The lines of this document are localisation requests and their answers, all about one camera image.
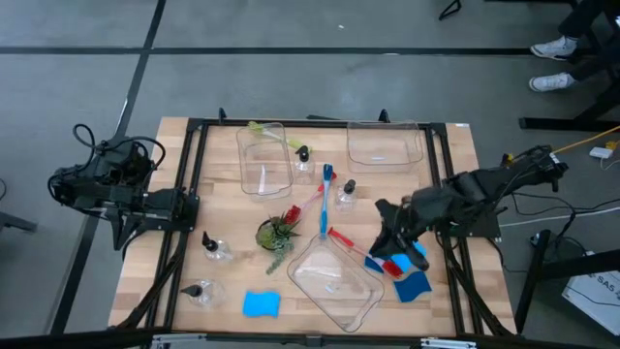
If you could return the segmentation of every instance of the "person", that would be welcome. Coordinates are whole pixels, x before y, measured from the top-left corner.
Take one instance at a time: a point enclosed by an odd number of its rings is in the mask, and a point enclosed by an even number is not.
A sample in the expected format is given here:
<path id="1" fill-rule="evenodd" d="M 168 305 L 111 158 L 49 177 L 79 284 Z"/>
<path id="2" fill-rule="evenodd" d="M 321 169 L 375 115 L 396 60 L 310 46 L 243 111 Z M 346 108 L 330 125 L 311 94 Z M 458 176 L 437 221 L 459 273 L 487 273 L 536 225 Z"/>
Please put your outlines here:
<path id="1" fill-rule="evenodd" d="M 573 12 L 560 24 L 562 37 L 545 44 L 530 47 L 532 53 L 541 58 L 566 60 L 577 48 L 577 40 L 585 34 L 594 19 L 605 6 L 614 0 L 582 0 Z M 620 62 L 620 38 L 604 46 L 599 54 L 579 64 L 568 72 L 530 79 L 530 88 L 536 92 L 547 92 L 567 88 L 578 81 L 588 79 L 608 65 Z"/>

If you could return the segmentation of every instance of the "black bottle cap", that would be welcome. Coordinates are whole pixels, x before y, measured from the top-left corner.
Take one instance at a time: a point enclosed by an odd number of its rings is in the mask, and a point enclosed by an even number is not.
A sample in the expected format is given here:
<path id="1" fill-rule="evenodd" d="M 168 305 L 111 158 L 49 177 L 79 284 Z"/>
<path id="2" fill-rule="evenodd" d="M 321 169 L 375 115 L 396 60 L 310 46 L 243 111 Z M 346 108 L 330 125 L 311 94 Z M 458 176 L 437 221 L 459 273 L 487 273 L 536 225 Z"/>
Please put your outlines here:
<path id="1" fill-rule="evenodd" d="M 345 193 L 351 194 L 354 190 L 356 190 L 356 182 L 352 179 L 349 179 L 347 184 L 345 184 Z"/>
<path id="2" fill-rule="evenodd" d="M 202 294 L 202 287 L 199 285 L 192 285 L 182 289 L 181 292 L 190 297 L 198 297 Z"/>
<path id="3" fill-rule="evenodd" d="M 295 154 L 299 154 L 299 161 L 301 162 L 307 162 L 310 160 L 310 150 L 308 150 L 306 145 L 300 146 Z"/>
<path id="4" fill-rule="evenodd" d="M 209 252 L 217 251 L 217 242 L 209 238 L 206 232 L 202 232 L 202 246 Z"/>

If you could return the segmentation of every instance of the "blue toothbrush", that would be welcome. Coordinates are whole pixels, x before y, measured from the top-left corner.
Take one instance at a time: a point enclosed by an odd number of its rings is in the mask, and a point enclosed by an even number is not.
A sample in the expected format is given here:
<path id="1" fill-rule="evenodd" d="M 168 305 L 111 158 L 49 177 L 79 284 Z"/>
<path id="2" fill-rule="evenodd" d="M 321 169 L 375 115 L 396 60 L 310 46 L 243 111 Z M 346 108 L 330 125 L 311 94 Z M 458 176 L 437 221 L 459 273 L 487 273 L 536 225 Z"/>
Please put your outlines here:
<path id="1" fill-rule="evenodd" d="M 329 197 L 329 184 L 331 183 L 331 174 L 333 166 L 331 164 L 323 165 L 323 208 L 321 210 L 321 239 L 327 238 L 327 198 Z"/>

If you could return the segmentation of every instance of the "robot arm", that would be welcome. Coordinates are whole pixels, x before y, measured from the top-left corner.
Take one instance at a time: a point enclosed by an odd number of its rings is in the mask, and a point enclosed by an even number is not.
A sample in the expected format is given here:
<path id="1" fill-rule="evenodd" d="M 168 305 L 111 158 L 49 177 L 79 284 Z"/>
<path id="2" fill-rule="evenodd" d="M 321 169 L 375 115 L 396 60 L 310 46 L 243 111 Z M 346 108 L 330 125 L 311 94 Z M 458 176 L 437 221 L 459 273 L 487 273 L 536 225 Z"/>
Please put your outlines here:
<path id="1" fill-rule="evenodd" d="M 420 189 L 403 197 L 400 205 L 379 200 L 382 230 L 370 249 L 373 257 L 405 253 L 421 270 L 429 268 L 413 242 L 427 230 L 455 235 L 469 230 L 483 214 L 494 212 L 502 198 L 525 185 L 551 183 L 558 190 L 558 179 L 568 169 L 557 160 L 551 147 L 537 146 L 498 168 L 475 170 L 445 179 L 441 187 Z"/>

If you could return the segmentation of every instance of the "black pants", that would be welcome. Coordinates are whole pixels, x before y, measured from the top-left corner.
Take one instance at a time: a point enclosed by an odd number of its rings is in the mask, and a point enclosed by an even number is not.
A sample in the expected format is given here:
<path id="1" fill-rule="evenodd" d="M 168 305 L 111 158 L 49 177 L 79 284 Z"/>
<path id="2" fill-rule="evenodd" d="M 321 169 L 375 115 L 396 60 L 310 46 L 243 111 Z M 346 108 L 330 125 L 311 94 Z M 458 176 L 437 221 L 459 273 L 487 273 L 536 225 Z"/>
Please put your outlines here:
<path id="1" fill-rule="evenodd" d="M 603 12 L 609 3 L 609 0 L 582 0 L 560 24 L 558 30 L 564 36 L 580 38 L 588 31 L 594 19 Z M 569 74 L 576 80 L 584 80 L 605 69 L 608 65 L 618 62 L 620 62 L 620 38 L 614 38 L 611 43 L 601 49 L 596 58 L 578 65 Z"/>

